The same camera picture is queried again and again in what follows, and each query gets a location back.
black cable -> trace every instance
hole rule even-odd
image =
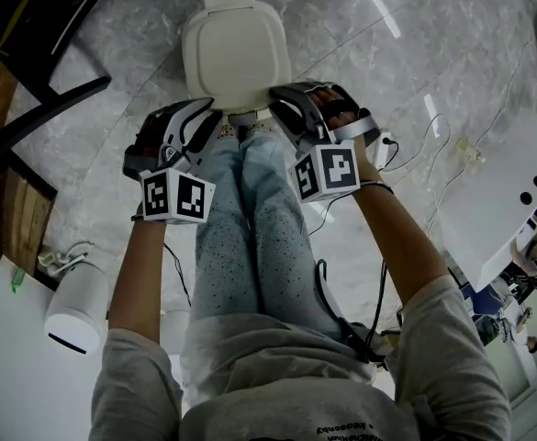
[[[372,339],[375,336],[376,326],[378,325],[378,319],[380,318],[380,311],[382,310],[382,299],[385,296],[385,283],[386,283],[386,272],[388,268],[386,263],[382,262],[382,267],[380,268],[380,289],[378,290],[378,303],[376,304],[375,319],[372,322],[372,327],[370,327],[370,332],[366,336],[366,345],[372,351]]]
[[[398,142],[397,142],[397,141],[391,141],[390,139],[388,139],[388,143],[389,143],[390,145],[395,144],[395,145],[397,146],[397,149],[395,150],[395,153],[393,153],[393,156],[390,157],[390,160],[389,160],[388,162],[386,162],[386,165],[383,166],[380,170],[378,170],[379,172],[382,172],[385,168],[387,168],[387,167],[390,165],[390,163],[391,163],[393,160],[395,160],[395,157],[396,157],[397,154],[398,154],[398,149],[399,149],[399,147],[398,147]]]
[[[325,225],[325,221],[327,220],[327,215],[330,213],[330,208],[331,208],[331,206],[333,205],[333,203],[335,201],[339,201],[340,199],[347,198],[352,193],[353,193],[353,191],[351,193],[348,193],[346,195],[340,196],[339,198],[335,198],[334,200],[332,200],[332,202],[330,204],[328,204],[327,208],[325,209],[325,215],[323,216],[323,222],[321,223],[321,225],[318,226],[317,229],[315,229],[313,232],[311,232],[308,236],[310,237],[311,235],[313,235],[313,233],[318,232],[323,228],[323,226]]]
[[[390,157],[390,160],[389,160],[388,162],[386,162],[386,165],[383,166],[380,170],[378,170],[379,172],[382,171],[382,170],[384,170],[385,168],[387,168],[387,167],[390,165],[390,163],[391,163],[393,160],[395,160],[395,157],[396,157],[397,154],[398,154],[398,149],[399,149],[399,147],[398,147],[398,142],[397,142],[397,141],[391,141],[391,140],[388,140],[388,141],[390,142],[390,144],[395,144],[395,145],[397,146],[397,149],[395,150],[395,153],[393,153],[393,156]],[[325,208],[325,215],[323,216],[323,222],[318,226],[317,229],[315,229],[313,232],[311,232],[308,236],[310,237],[311,235],[313,235],[313,233],[318,232],[318,231],[320,231],[320,230],[323,228],[323,226],[325,225],[325,222],[327,221],[327,216],[328,216],[328,214],[330,213],[331,206],[333,205],[333,203],[334,203],[335,201],[338,201],[338,200],[340,200],[340,199],[347,198],[347,197],[350,196],[350,195],[351,195],[351,193],[348,193],[348,194],[346,194],[346,195],[340,196],[339,198],[335,198],[334,200],[332,200],[332,202],[331,202],[330,204],[327,205],[327,208]]]
[[[319,296],[321,297],[321,302],[323,302],[323,305],[325,306],[325,309],[327,310],[328,314],[331,316],[333,320],[339,320],[340,317],[336,315],[336,313],[331,308],[330,304],[327,301],[327,298],[325,297],[325,292],[323,291],[323,286],[321,286],[321,270],[320,267],[323,266],[323,279],[327,282],[327,262],[321,258],[317,262],[317,266],[315,266],[315,284],[317,287],[317,292]]]
[[[186,300],[188,300],[188,307],[193,307],[193,305],[191,304],[191,297],[188,295],[188,290],[186,290],[185,276],[183,275],[183,267],[180,264],[180,260],[166,243],[164,244],[164,248],[168,250],[174,258],[174,267],[176,268],[176,272],[178,273],[180,282],[183,284],[183,290],[185,291]]]

gray marble floor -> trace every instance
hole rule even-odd
[[[537,110],[537,0],[263,1],[284,21],[294,76],[337,81],[393,133],[400,152],[386,180],[442,249],[434,195],[464,167],[467,156],[458,146],[475,145],[490,130],[477,146],[482,151],[521,108]],[[65,90],[103,68],[113,83],[16,147],[59,190],[46,243],[65,250],[94,242],[112,283],[140,200],[138,185],[121,174],[123,152],[148,113],[187,98],[181,27],[201,6],[202,0],[101,0],[51,84]],[[19,87],[10,116],[34,104]],[[436,114],[443,116],[430,124]],[[303,206],[310,230],[325,205]],[[313,236],[315,256],[328,260],[331,290],[346,316],[369,323],[380,254],[350,198],[335,204],[329,222]],[[169,228],[167,243],[192,288],[194,226]],[[162,286],[166,310],[185,306],[170,256]],[[392,283],[383,304],[392,316]]]

jeans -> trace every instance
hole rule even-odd
[[[275,135],[254,131],[242,145],[219,139],[202,178],[217,187],[196,232],[191,321],[263,313],[340,340],[317,292],[307,227]]]

white cylinder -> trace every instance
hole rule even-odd
[[[90,355],[104,335],[109,285],[105,273],[88,263],[74,265],[51,300],[44,333],[82,355]]]
[[[189,316],[189,311],[168,311],[160,316],[160,346],[168,355],[183,351]]]

shirt sleeve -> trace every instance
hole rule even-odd
[[[181,419],[182,392],[170,358],[149,339],[110,330],[93,393],[90,441],[168,440]]]
[[[458,439],[509,439],[509,402],[453,279],[421,289],[404,315],[397,401],[416,406],[422,398],[436,425]]]

